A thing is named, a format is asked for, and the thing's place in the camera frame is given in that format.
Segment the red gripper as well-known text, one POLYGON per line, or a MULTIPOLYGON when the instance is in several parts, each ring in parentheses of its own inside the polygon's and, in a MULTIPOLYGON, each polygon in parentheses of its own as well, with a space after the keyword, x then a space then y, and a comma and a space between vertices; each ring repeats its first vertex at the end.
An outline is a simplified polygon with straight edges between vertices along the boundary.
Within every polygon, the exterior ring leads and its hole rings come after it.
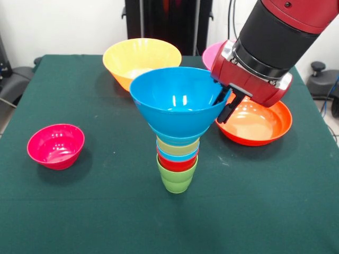
MULTIPOLYGON (((228 121, 245 95, 262 106, 271 107, 286 94, 293 81, 293 76, 290 73, 287 73, 282 79, 277 81, 257 77, 240 65, 235 65, 231 61, 226 60, 223 56, 215 58, 211 75, 221 84, 230 85, 235 90, 238 90, 233 92, 235 97, 225 105, 217 117, 218 123, 226 123, 228 121)), ((223 102, 230 94, 230 88, 223 88, 213 105, 223 102)))

